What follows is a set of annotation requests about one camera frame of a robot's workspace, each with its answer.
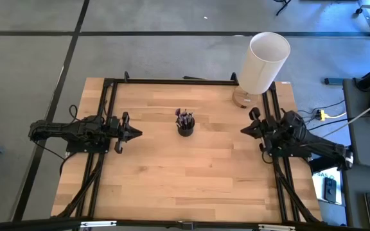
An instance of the wooden tabletop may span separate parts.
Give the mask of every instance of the wooden tabletop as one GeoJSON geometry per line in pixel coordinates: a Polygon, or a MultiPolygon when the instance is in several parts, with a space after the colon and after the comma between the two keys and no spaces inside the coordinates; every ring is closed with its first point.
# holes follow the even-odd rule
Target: wooden tabletop
{"type": "MultiPolygon", "coordinates": [[[[95,115],[103,78],[88,78],[78,117],[95,115]]],[[[296,110],[289,83],[276,83],[280,107],[296,110]]],[[[130,115],[143,135],[112,148],[105,156],[94,218],[170,221],[281,222],[272,165],[261,159],[256,140],[240,133],[250,125],[249,109],[231,100],[234,87],[214,85],[118,84],[113,115],[130,115]],[[195,117],[190,137],[181,137],[175,109],[195,117]]],[[[272,98],[269,94],[272,113],[272,98]]],[[[256,105],[263,113],[262,97],[256,105]]],[[[63,168],[52,215],[63,211],[78,192],[86,153],[63,168]]],[[[321,218],[310,168],[290,158],[297,194],[321,218]]],[[[87,214],[88,192],[84,214],[87,214]]],[[[285,191],[288,218],[292,209],[285,191]]]]}

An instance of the lamp base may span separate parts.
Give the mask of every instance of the lamp base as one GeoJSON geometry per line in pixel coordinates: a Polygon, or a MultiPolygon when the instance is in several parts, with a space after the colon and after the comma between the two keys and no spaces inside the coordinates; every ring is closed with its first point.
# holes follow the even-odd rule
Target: lamp base
{"type": "Polygon", "coordinates": [[[232,100],[235,105],[240,108],[251,108],[258,102],[259,95],[249,94],[242,90],[240,86],[237,86],[232,95],[232,100]]]}

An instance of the lamp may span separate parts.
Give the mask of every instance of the lamp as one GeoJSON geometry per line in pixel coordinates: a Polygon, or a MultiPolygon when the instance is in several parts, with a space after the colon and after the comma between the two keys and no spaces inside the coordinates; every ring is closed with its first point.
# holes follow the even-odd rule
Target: lamp
{"type": "Polygon", "coordinates": [[[255,105],[260,94],[266,92],[290,54],[289,42],[272,32],[255,35],[247,50],[239,86],[233,101],[242,108],[255,105]]]}

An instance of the black cup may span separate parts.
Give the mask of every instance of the black cup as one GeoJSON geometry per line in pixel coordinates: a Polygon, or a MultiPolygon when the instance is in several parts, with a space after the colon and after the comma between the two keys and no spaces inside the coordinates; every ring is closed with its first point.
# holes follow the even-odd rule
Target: black cup
{"type": "Polygon", "coordinates": [[[188,136],[192,135],[194,126],[195,126],[195,120],[194,120],[194,118],[192,118],[190,128],[182,129],[182,127],[178,127],[179,135],[181,135],[183,137],[188,137],[188,136]]]}

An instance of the yellow plug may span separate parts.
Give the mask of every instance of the yellow plug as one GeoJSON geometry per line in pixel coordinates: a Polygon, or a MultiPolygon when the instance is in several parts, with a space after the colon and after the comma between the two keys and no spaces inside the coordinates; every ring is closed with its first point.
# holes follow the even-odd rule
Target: yellow plug
{"type": "Polygon", "coordinates": [[[321,121],[325,121],[325,118],[328,118],[327,116],[328,115],[325,114],[325,111],[324,110],[321,110],[321,121]]]}
{"type": "Polygon", "coordinates": [[[330,116],[330,115],[326,114],[324,110],[318,110],[316,112],[315,118],[320,120],[320,121],[325,121],[325,119],[336,119],[336,118],[339,118],[341,116],[344,116],[345,114],[346,114],[346,112],[342,113],[341,115],[330,116]]]}

